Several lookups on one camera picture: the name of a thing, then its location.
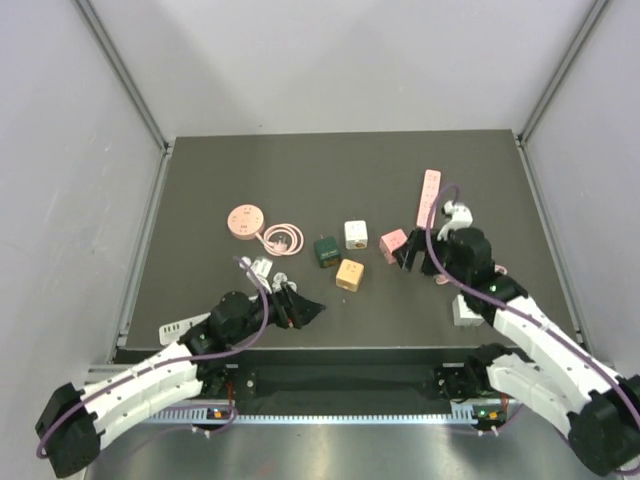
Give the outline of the pink cube adapter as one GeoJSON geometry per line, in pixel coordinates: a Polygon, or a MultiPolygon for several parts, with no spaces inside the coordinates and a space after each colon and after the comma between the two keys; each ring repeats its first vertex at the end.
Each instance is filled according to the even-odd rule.
{"type": "Polygon", "coordinates": [[[407,235],[403,229],[396,229],[381,236],[379,248],[388,264],[396,262],[393,253],[402,247],[406,241],[407,235]]]}

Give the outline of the pink power strip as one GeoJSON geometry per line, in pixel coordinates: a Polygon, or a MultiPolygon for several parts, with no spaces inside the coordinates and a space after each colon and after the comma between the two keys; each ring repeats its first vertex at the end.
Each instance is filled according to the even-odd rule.
{"type": "Polygon", "coordinates": [[[429,212],[439,193],[441,183],[441,172],[438,170],[426,169],[418,204],[416,226],[425,228],[429,212]]]}

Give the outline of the orange cube adapter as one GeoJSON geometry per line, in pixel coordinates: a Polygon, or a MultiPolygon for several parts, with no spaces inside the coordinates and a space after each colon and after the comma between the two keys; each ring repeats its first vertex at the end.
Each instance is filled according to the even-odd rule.
{"type": "Polygon", "coordinates": [[[350,292],[357,292],[364,276],[364,265],[343,259],[336,273],[336,286],[350,292]]]}

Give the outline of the white tiger cube plug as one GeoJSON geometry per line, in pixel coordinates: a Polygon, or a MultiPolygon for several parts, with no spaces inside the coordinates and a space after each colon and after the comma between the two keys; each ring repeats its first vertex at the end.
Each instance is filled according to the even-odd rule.
{"type": "Polygon", "coordinates": [[[365,220],[350,220],[344,223],[345,248],[362,250],[368,246],[368,229],[365,220]]]}

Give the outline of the green wooden hexagon socket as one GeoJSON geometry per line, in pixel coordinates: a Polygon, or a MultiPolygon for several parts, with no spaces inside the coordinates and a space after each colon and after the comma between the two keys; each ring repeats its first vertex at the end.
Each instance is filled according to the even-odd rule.
{"type": "Polygon", "coordinates": [[[338,242],[334,236],[322,237],[313,244],[314,254],[320,268],[339,265],[342,255],[338,242]]]}

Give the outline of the white power strip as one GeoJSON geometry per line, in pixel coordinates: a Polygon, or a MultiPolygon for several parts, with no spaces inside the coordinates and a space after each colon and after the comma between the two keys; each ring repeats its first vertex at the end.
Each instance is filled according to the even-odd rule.
{"type": "Polygon", "coordinates": [[[209,316],[209,313],[204,313],[160,326],[158,329],[160,345],[167,346],[177,341],[190,328],[203,322],[209,316]]]}

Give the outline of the pink round socket base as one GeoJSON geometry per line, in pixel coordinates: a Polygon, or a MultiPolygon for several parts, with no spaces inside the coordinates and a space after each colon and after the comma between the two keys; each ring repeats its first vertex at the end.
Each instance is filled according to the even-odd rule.
{"type": "Polygon", "coordinates": [[[263,211],[256,205],[243,204],[235,207],[227,217],[230,233],[240,240],[252,240],[265,229],[263,211]]]}

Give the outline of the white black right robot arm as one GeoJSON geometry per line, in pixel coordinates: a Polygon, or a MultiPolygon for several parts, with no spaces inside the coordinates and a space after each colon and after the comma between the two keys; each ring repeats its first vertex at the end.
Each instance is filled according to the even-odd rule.
{"type": "Polygon", "coordinates": [[[411,270],[443,275],[475,316],[514,342],[521,353],[493,343],[465,362],[469,388],[513,397],[549,422],[592,473],[622,471],[639,456],[639,378],[626,378],[590,356],[551,321],[524,287],[497,267],[483,232],[466,227],[430,233],[414,229],[392,252],[411,270]]]}

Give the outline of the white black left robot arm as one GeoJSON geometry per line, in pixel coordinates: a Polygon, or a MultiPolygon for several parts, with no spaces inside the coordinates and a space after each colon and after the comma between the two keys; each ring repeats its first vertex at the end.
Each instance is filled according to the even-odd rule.
{"type": "Polygon", "coordinates": [[[35,431],[36,455],[59,479],[93,463],[116,438],[161,410],[226,387],[223,360],[252,345],[267,326],[301,329],[325,309],[285,285],[255,299],[225,294],[209,313],[161,351],[101,382],[72,383],[51,395],[35,431]]]}

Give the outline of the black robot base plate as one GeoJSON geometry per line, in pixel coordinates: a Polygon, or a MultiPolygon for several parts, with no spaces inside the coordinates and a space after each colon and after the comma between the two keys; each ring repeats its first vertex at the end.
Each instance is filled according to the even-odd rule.
{"type": "Polygon", "coordinates": [[[214,362],[203,399],[243,415],[448,414],[460,404],[501,406],[464,372],[469,348],[254,349],[214,362]]]}

